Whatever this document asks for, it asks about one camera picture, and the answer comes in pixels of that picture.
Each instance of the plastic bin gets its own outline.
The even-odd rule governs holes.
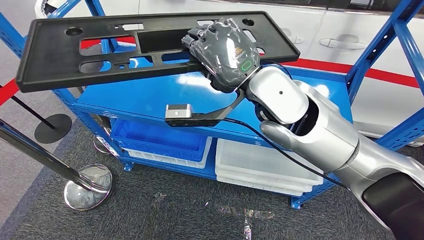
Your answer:
[[[124,149],[197,163],[203,159],[208,138],[167,126],[121,119],[115,121],[110,136]]]
[[[244,186],[244,187],[248,187],[248,188],[254,188],[254,189],[262,189],[262,190],[265,190],[265,191],[270,191],[270,192],[280,193],[280,194],[286,194],[286,195],[291,195],[291,196],[297,196],[297,197],[300,197],[303,194],[303,192],[301,192],[301,191],[295,191],[295,190],[291,190],[291,189],[284,189],[284,188],[262,185],[262,184],[257,184],[257,183],[249,183],[249,182],[235,180],[235,179],[221,177],[221,176],[216,176],[216,180],[223,182],[223,183],[235,184],[235,185],[240,185],[240,186]]]
[[[250,184],[259,184],[269,187],[276,187],[280,189],[290,189],[293,191],[298,191],[302,193],[307,193],[312,191],[312,185],[300,183],[300,182],[293,182],[293,181],[285,181],[277,178],[272,177],[266,177],[266,176],[259,176],[259,175],[251,175],[248,173],[243,172],[235,172],[235,171],[229,171],[224,170],[215,167],[215,173],[217,176],[227,178],[227,179],[235,179],[239,181],[243,181]]]
[[[294,152],[286,152],[318,172],[323,171]],[[299,196],[312,191],[323,178],[292,162],[277,150],[225,139],[216,145],[215,173],[217,180]]]
[[[168,164],[176,164],[176,165],[192,167],[197,169],[204,169],[206,166],[206,159],[208,158],[209,149],[211,148],[211,142],[212,142],[212,137],[209,136],[206,140],[206,145],[205,145],[206,147],[204,148],[204,151],[203,151],[202,160],[199,162],[189,161],[189,160],[175,158],[171,156],[154,154],[150,152],[137,151],[134,149],[128,149],[128,148],[123,148],[123,149],[126,150],[128,154],[134,158],[153,160],[153,161],[168,163]]]

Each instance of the black plastic panel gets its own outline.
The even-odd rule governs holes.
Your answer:
[[[162,55],[186,51],[181,38],[188,29],[199,26],[197,21],[220,18],[233,18],[254,35],[256,46],[265,51],[261,61],[290,62],[300,55],[275,22],[260,11],[36,19],[29,30],[16,83],[22,92],[34,92],[205,71],[191,55],[188,62],[175,64],[164,64]],[[128,24],[142,24],[143,30],[124,30],[123,25]],[[82,40],[119,36],[134,37],[135,51],[80,54]],[[128,68],[129,59],[136,57],[151,58],[153,66]],[[101,61],[109,61],[111,69],[79,70],[84,63]]]
[[[362,194],[363,201],[399,240],[424,240],[424,189],[404,173],[383,177]]]

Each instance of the red stripe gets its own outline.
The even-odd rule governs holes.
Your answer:
[[[81,49],[89,48],[89,47],[91,47],[93,45],[99,44],[100,43],[100,40],[101,40],[100,38],[99,39],[86,39],[86,40],[82,40],[81,41],[80,48]],[[136,39],[133,36],[117,37],[116,40],[119,41],[119,42],[130,43],[130,44],[135,44],[136,43]]]
[[[132,43],[132,44],[135,43],[135,39],[132,36],[119,37],[117,38],[117,40],[120,42],[126,42],[126,43]],[[89,48],[98,43],[100,43],[99,39],[83,40],[81,42],[81,48]],[[352,67],[352,65],[349,65],[349,64],[302,59],[302,58],[299,58],[297,61],[284,62],[283,64],[292,66],[292,67],[316,69],[316,70],[330,71],[330,72],[337,72],[337,73],[344,73],[344,74],[347,74]],[[397,74],[393,72],[371,68],[366,72],[365,77],[381,80],[388,83],[400,84],[400,85],[413,87],[413,88],[419,88],[417,80],[413,76],[407,76],[407,75],[402,75],[402,74]]]
[[[0,87],[0,106],[9,100],[13,95],[19,91],[15,79],[10,80],[6,85]]]

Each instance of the black cable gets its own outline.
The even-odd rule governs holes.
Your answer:
[[[283,66],[281,63],[278,63],[276,61],[270,61],[270,60],[265,60],[265,61],[262,62],[262,64],[264,64],[264,63],[272,63],[272,64],[279,65],[280,67],[282,67],[284,69],[285,73],[290,77],[290,79],[293,80],[293,77],[290,74],[289,70],[285,66]]]
[[[226,121],[226,122],[233,123],[233,124],[242,125],[242,126],[244,126],[244,127],[248,128],[248,129],[250,129],[252,132],[254,132],[254,133],[255,133],[255,134],[257,134],[259,137],[261,137],[261,138],[262,138],[265,142],[267,142],[269,145],[271,145],[271,147],[275,148],[277,151],[279,151],[282,155],[284,155],[286,158],[290,159],[290,160],[291,160],[292,162],[294,162],[295,164],[297,164],[297,165],[301,166],[302,168],[304,168],[304,169],[306,169],[306,170],[308,170],[308,171],[310,171],[310,172],[312,172],[312,173],[314,173],[314,174],[316,174],[316,175],[318,175],[318,176],[320,176],[320,177],[322,177],[322,178],[324,178],[324,179],[327,179],[328,181],[330,181],[330,182],[332,182],[332,183],[334,183],[334,184],[336,184],[336,185],[339,185],[339,186],[340,186],[340,187],[342,187],[342,188],[347,189],[347,187],[346,187],[343,183],[338,182],[338,181],[336,181],[336,180],[334,180],[334,179],[331,179],[331,178],[329,178],[328,176],[326,176],[326,175],[324,175],[324,174],[322,174],[322,173],[319,173],[319,172],[315,171],[314,169],[312,169],[312,168],[310,168],[310,167],[306,166],[305,164],[303,164],[303,163],[301,163],[301,162],[297,161],[296,159],[294,159],[293,157],[291,157],[290,155],[288,155],[287,153],[285,153],[285,152],[284,152],[281,148],[279,148],[279,147],[278,147],[277,145],[275,145],[273,142],[271,142],[270,140],[268,140],[268,138],[266,138],[266,137],[265,137],[262,133],[258,132],[256,129],[254,129],[254,128],[253,128],[252,126],[250,126],[249,124],[247,124],[247,123],[245,123],[245,122],[243,122],[243,121],[235,120],[235,119],[228,118],[228,117],[224,118],[223,120],[224,120],[224,121]]]

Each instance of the green indicator light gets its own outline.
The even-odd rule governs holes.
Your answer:
[[[243,63],[243,65],[241,65],[241,70],[243,72],[246,72],[247,70],[249,70],[252,67],[252,62],[247,60]]]

